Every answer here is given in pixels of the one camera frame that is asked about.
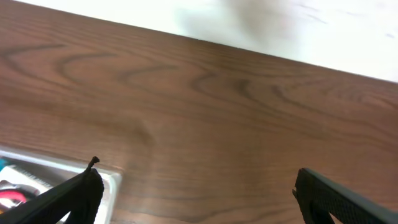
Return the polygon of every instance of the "white surface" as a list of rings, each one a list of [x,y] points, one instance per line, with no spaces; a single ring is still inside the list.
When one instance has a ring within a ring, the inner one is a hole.
[[[398,82],[394,0],[22,0]]]
[[[37,189],[39,194],[42,194],[50,189],[50,187],[37,182],[37,179],[35,180],[31,176],[27,176],[15,170],[13,165],[6,166],[0,171],[0,180],[6,180],[12,184],[29,185]]]

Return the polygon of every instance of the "black metal tip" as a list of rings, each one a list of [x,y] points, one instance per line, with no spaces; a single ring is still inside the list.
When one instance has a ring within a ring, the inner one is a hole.
[[[98,157],[96,157],[96,156],[93,157],[93,158],[91,159],[90,163],[88,164],[88,166],[87,166],[85,172],[89,172],[89,170],[94,166],[94,164],[96,164],[96,163],[99,162],[99,161],[100,161],[100,159],[99,159]]]

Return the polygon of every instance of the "brown tabletop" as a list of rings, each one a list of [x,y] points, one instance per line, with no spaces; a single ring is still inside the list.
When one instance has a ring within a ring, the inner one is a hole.
[[[0,1],[0,144],[121,168],[115,224],[303,223],[301,167],[398,210],[397,137],[395,83]]]

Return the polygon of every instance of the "red object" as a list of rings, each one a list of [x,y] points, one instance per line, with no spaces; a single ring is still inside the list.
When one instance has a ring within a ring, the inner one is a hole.
[[[18,200],[20,202],[26,202],[26,198],[25,196],[15,190],[6,190],[6,191],[2,191],[0,192],[0,198],[6,198],[6,199],[11,199],[11,200]]]

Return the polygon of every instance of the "wooden table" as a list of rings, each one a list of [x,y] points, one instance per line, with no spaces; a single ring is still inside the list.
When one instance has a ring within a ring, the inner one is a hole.
[[[301,167],[398,210],[397,84],[8,0],[0,144],[121,168],[115,224],[303,223]]]

